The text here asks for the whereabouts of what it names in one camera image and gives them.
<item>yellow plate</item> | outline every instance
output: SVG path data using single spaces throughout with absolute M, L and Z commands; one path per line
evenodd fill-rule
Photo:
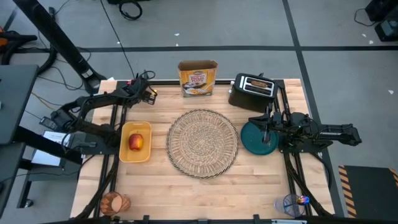
M 129 149 L 129 137 L 132 134 L 141 134 L 144 143 L 140 151 Z M 120 142 L 119 158 L 122 162 L 145 162 L 150 158 L 150 141 L 152 128 L 146 121 L 131 121 L 123 125 Z

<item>round wicker mat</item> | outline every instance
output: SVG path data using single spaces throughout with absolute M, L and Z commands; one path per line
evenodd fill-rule
M 169 129 L 171 163 L 191 177 L 212 178 L 227 171 L 238 154 L 238 133 L 223 115 L 210 110 L 183 114 Z

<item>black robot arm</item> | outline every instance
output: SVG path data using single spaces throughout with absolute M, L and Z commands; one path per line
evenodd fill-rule
M 358 130 L 352 124 L 318 124 L 308 114 L 272 112 L 272 103 L 262 116 L 249 118 L 256 127 L 264 131 L 263 143 L 269 142 L 269 131 L 277 131 L 282 135 L 285 147 L 311 152 L 321 151 L 339 141 L 342 144 L 356 146 L 362 142 Z
M 112 93 L 105 92 L 96 96 L 82 96 L 77 100 L 61 106 L 57 111 L 51 113 L 51 120 L 58 126 L 58 129 L 66 133 L 82 131 L 101 137 L 109 147 L 118 147 L 120 132 L 114 130 L 109 124 L 93 124 L 85 121 L 87 113 L 95 108 L 108 105 L 126 105 L 131 108 L 133 105 L 144 101 L 153 105 L 157 93 L 150 88 L 147 72 L 143 73 L 127 85 L 117 88 Z

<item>yellow box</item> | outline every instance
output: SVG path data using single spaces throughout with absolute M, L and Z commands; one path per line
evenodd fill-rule
M 217 68 L 218 64 L 214 60 L 181 61 L 178 65 L 178 74 L 183 96 L 211 95 Z

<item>red apple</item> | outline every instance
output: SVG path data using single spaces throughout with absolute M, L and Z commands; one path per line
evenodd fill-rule
M 132 134 L 129 137 L 129 148 L 133 151 L 140 151 L 144 145 L 144 138 L 140 134 Z

